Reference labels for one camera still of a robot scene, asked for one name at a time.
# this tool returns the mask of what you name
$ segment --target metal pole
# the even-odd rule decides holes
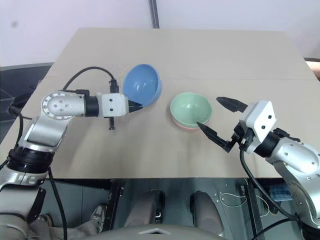
[[[150,6],[152,28],[159,29],[160,27],[159,27],[159,19],[158,19],[157,1],[149,0],[149,6]]]
[[[255,237],[259,232],[263,230],[263,227],[261,223],[261,217],[259,213],[259,207],[257,203],[255,189],[250,181],[248,185],[244,186],[244,192],[245,192],[245,197],[246,197],[246,201],[249,208],[252,232],[253,232],[253,236]],[[265,240],[264,234],[259,235],[257,239]]]
[[[114,228],[116,212],[118,207],[119,197],[123,195],[125,183],[122,179],[117,179],[111,184],[108,203],[106,206],[105,221],[103,223],[103,232],[110,231]]]

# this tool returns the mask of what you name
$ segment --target pink bowl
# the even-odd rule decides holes
[[[178,123],[175,118],[171,115],[171,118],[172,120],[174,121],[175,124],[177,124],[180,128],[184,129],[184,130],[187,130],[187,131],[190,131],[190,132],[193,132],[195,130],[198,130],[199,127],[196,127],[196,128],[192,128],[192,127],[186,127],[186,126],[182,126],[180,123]]]

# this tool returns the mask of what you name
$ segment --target bowl rim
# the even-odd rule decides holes
[[[128,75],[130,74],[130,72],[131,72],[133,69],[138,68],[138,67],[141,67],[141,66],[143,66],[143,65],[148,66],[148,67],[150,67],[151,69],[153,69],[154,72],[155,72],[155,74],[156,74],[156,79],[157,79],[156,89],[155,89],[155,92],[154,92],[152,98],[150,98],[150,100],[149,100],[147,103],[143,104],[143,106],[146,107],[146,106],[152,104],[152,103],[154,102],[155,98],[157,99],[157,98],[159,97],[159,96],[157,96],[157,95],[159,94],[159,88],[162,87],[162,81],[161,81],[161,79],[159,78],[158,71],[157,71],[156,68],[153,67],[152,65],[147,64],[147,63],[141,63],[141,64],[138,64],[138,65],[134,66],[133,68],[131,68],[131,69],[125,74],[125,76],[124,76],[124,78],[123,78],[122,93],[123,93],[123,95],[127,96],[127,95],[125,94],[125,84],[126,84],[126,82],[128,82],[128,81],[127,81],[127,78],[128,78]]]
[[[198,130],[198,129],[199,129],[199,127],[183,126],[181,123],[177,122],[174,117],[172,117],[172,121],[173,121],[179,128],[181,128],[181,129],[183,129],[183,130],[194,131],[194,130]]]
[[[178,119],[176,118],[176,116],[175,116],[175,115],[173,114],[173,112],[172,112],[172,104],[173,104],[173,102],[174,102],[178,97],[180,97],[181,95],[187,95],[187,94],[188,94],[188,95],[191,94],[191,95],[200,96],[200,97],[206,99],[206,101],[208,102],[208,105],[210,106],[210,116],[209,116],[205,121],[203,121],[203,122],[201,122],[201,123],[202,123],[202,124],[207,123],[207,122],[211,119],[211,116],[212,116],[212,107],[211,107],[211,104],[210,104],[209,100],[208,100],[205,96],[202,96],[201,94],[194,93],[194,92],[183,92],[183,93],[180,93],[180,94],[176,95],[176,96],[172,99],[172,101],[171,101],[171,103],[170,103],[170,113],[171,113],[172,117],[174,118],[174,120],[176,120],[178,123],[184,125],[184,126],[187,127],[187,128],[198,127],[197,124],[189,124],[189,123],[185,123],[185,122],[183,122],[183,121],[178,120]]]

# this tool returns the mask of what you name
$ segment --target blue bowl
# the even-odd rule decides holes
[[[148,64],[139,64],[124,77],[123,94],[131,101],[146,107],[160,96],[162,82],[156,70]]]

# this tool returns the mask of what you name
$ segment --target wooden table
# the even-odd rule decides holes
[[[168,108],[183,92],[209,99],[213,115],[208,125],[223,139],[230,139],[241,114],[223,108],[216,97],[270,100],[277,127],[320,149],[320,84],[287,36],[273,31],[82,28],[22,113],[38,115],[42,98],[85,67],[108,69],[121,86],[138,64],[157,69],[163,84],[158,101],[116,118],[114,131],[108,130],[107,119],[75,117],[54,157],[56,178],[246,177],[237,146],[226,153],[200,130],[187,132],[173,123]],[[108,93],[108,80],[91,70],[70,89]],[[2,160],[14,146],[18,125],[16,120],[0,146]],[[279,177],[256,154],[246,161],[256,177]]]

